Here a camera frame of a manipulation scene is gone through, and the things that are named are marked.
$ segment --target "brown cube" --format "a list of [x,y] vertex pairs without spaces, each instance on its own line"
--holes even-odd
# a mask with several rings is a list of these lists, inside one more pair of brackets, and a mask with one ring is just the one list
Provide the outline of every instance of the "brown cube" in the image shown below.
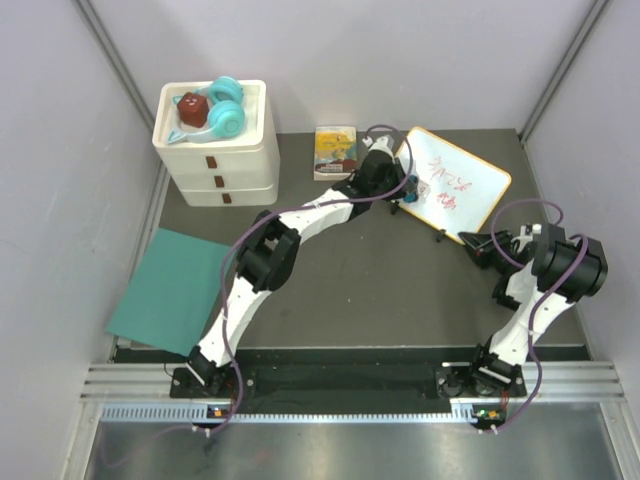
[[182,123],[200,128],[207,123],[209,104],[207,98],[197,93],[185,93],[178,102],[178,113]]

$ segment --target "teal mat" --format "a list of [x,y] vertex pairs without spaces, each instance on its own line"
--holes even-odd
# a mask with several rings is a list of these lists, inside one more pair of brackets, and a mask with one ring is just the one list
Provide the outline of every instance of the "teal mat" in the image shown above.
[[220,245],[158,229],[120,300],[107,332],[188,355],[220,291]]

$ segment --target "gray floor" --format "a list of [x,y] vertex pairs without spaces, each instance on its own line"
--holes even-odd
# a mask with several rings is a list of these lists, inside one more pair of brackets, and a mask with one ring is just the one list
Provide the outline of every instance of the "gray floor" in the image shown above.
[[[537,196],[527,157],[514,130],[451,130],[438,135],[507,170],[513,183],[502,202]],[[282,159],[276,206],[320,195],[314,182],[313,134],[279,136]],[[160,226],[231,244],[267,207],[189,207],[173,183]],[[517,231],[542,220],[537,206],[504,215],[499,227]],[[496,272],[481,271],[463,248],[416,218],[379,203],[347,225],[303,245],[289,282],[267,299],[245,332],[246,347],[442,346],[484,342],[511,312],[491,300]],[[541,344],[584,344],[574,311],[559,318]]]
[[246,424],[154,438],[166,427],[100,425],[87,480],[621,479],[597,405],[536,404],[497,437],[468,425]]

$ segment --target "cat ear headphones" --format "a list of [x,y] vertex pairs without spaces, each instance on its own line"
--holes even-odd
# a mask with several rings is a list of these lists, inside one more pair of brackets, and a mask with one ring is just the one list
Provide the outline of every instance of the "cat ear headphones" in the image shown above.
[[169,145],[189,141],[193,143],[207,143],[214,140],[235,137],[242,132],[245,124],[246,114],[242,107],[244,100],[244,90],[238,81],[231,77],[220,77],[211,85],[197,89],[196,96],[200,95],[209,99],[213,106],[209,109],[206,122],[197,131],[185,131],[182,127],[182,120],[178,112],[178,104],[185,95],[173,97],[176,106],[173,113],[173,123],[167,143]]

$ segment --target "red handwriting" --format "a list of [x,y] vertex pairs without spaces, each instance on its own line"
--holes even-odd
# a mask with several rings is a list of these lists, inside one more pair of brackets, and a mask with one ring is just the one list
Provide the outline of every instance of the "red handwriting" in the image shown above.
[[447,171],[447,169],[442,166],[441,157],[435,157],[428,165],[429,169],[433,172],[431,180],[440,180],[444,185],[453,187],[454,190],[458,190],[459,192],[464,192],[472,185],[471,182],[465,183],[462,178]]
[[456,205],[456,197],[453,195],[449,195],[448,193],[441,193],[436,197],[438,202],[444,205],[445,210],[455,210],[458,205]]

